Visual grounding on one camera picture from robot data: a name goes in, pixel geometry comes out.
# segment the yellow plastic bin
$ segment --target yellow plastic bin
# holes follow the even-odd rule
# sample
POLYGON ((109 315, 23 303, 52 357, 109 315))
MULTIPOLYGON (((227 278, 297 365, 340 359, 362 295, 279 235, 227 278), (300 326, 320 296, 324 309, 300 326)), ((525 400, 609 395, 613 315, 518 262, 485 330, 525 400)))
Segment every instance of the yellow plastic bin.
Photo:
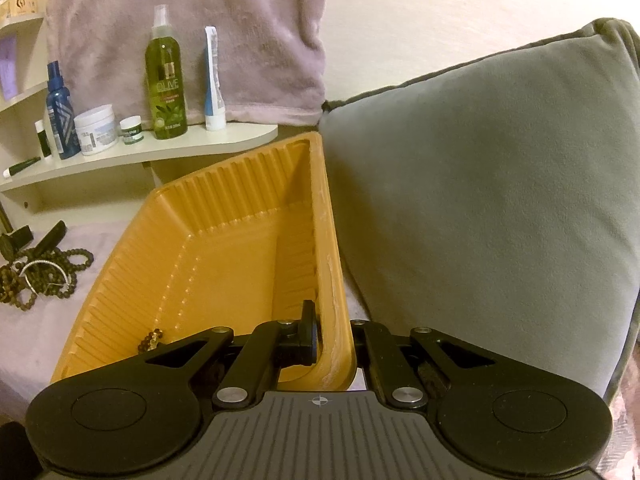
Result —
POLYGON ((321 137, 303 134, 230 158, 153 192, 87 297, 52 377, 136 355, 155 328, 172 342, 212 326, 250 333, 314 300, 318 362, 279 388, 349 386, 355 354, 321 137))

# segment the green tube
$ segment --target green tube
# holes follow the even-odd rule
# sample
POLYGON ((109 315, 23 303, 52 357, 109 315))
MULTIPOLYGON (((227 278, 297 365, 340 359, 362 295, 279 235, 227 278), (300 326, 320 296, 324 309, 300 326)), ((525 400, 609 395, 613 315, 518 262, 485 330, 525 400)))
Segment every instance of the green tube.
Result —
POLYGON ((33 164, 38 162, 39 160, 40 160, 39 156, 34 156, 33 158, 28 158, 27 160, 25 160, 23 162, 18 162, 18 164, 14 164, 14 165, 10 166, 9 168, 7 168, 6 170, 4 170, 4 173, 2 174, 2 176, 4 176, 5 178, 9 178, 10 176, 14 176, 19 171, 25 170, 29 166, 32 166, 33 164))

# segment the bolt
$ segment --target bolt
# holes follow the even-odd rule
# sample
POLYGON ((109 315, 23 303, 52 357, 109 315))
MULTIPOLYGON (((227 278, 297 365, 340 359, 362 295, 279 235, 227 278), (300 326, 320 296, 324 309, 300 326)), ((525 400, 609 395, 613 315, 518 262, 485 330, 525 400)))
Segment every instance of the bolt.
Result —
POLYGON ((222 388, 216 395, 222 402, 242 402, 249 396, 244 388, 236 386, 222 388))
POLYGON ((398 402, 405 402, 407 404, 418 402, 422 399, 422 392, 418 388, 412 388, 411 386, 396 388, 391 395, 398 402))

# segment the small wooden box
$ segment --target small wooden box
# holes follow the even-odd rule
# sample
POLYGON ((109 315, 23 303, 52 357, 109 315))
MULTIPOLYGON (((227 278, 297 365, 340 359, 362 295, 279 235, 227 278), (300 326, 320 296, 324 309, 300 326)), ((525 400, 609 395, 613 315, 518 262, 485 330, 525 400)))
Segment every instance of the small wooden box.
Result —
POLYGON ((0 6, 0 20, 38 12, 38 0, 7 0, 0 6))

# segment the toothpaste tube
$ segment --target toothpaste tube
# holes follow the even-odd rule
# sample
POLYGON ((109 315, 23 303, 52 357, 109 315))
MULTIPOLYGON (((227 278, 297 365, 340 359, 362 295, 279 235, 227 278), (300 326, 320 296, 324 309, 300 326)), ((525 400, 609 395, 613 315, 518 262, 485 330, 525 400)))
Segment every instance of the toothpaste tube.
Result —
POLYGON ((207 95, 204 103, 206 128, 210 132, 226 126, 225 102, 220 93, 218 80, 218 32, 215 27, 205 27, 207 37, 207 95))

